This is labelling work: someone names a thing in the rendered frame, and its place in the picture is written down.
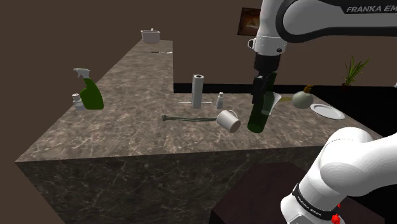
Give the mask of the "green spray bottle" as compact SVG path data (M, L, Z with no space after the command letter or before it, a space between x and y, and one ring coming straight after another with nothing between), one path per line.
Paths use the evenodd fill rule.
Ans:
M82 76L86 87L80 92L81 101L86 109L102 110L104 102L100 90L90 77L90 70L87 68L74 68L73 71Z

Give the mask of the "white mug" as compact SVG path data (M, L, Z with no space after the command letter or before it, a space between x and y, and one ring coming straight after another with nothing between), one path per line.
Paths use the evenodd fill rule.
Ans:
M236 132L241 126L237 114L233 110L223 110L216 118L218 125L226 129L229 133Z

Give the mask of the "green potted plant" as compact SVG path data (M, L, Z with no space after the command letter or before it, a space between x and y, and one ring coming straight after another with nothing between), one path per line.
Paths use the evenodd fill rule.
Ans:
M349 63L344 63L345 76L342 86L350 86L351 83L355 82L357 75L362 73L362 69L368 64L369 60L370 58L366 59L364 62L356 62L354 57L351 55Z

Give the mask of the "white cooking pot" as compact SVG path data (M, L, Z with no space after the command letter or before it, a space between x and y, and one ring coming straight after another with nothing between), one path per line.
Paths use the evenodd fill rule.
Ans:
M141 30L142 41L144 43L159 43L160 33L160 31L154 30L154 28Z

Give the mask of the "small white bottle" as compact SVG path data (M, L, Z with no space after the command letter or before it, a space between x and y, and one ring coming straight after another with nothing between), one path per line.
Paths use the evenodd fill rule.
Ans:
M72 98L73 98L73 104L74 104L74 107L76 108L76 110L78 110L78 111L86 110L79 94L73 94Z

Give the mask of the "long dark utensil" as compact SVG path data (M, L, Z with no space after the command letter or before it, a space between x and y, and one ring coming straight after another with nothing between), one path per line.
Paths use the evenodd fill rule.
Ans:
M179 120L179 121L186 121L186 122L211 122L211 121L216 121L216 117L197 117L197 118L186 118L186 117L177 117L177 116L167 116L167 115L162 115L161 116L162 121L167 121L167 120Z

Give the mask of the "white plate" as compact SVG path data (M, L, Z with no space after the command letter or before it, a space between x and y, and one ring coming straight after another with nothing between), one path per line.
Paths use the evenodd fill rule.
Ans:
M311 104L310 108L313 110L313 112L326 118L334 120L343 120L345 118L343 112L329 105L315 103Z

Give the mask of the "pale translucent funnel-shaped cup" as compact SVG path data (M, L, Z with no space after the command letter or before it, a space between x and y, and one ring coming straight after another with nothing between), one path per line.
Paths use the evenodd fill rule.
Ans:
M266 92L263 95L263 106L261 109L261 113L263 115L270 116L272 114L272 110L274 106L281 99L281 95L275 92Z

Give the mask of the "grey paper towel holder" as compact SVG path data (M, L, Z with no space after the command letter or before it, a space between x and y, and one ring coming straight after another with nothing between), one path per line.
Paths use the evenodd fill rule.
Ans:
M200 109L202 104L212 104L212 101L202 101L203 86L204 76L201 74L193 74L190 104L194 109Z

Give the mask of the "brown wall picture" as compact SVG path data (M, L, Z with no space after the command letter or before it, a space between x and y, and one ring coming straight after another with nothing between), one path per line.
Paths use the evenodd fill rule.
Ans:
M260 26L260 9L242 8L237 34L240 36L256 36Z

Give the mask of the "round grey vase brown neck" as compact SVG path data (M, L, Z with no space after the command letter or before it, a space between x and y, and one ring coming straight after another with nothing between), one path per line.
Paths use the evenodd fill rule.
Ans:
M297 92L292 98L291 102L294 107L298 109L307 109L313 103L314 98L310 93L312 85L307 85L302 91Z

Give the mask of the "dark green glass bottle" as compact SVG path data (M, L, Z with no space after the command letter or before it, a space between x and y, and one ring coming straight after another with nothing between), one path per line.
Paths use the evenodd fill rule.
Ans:
M273 86L276 76L277 73L273 72L267 75L259 74L254 79L251 89L253 108L247 124L251 132L261 133L264 130L275 102Z

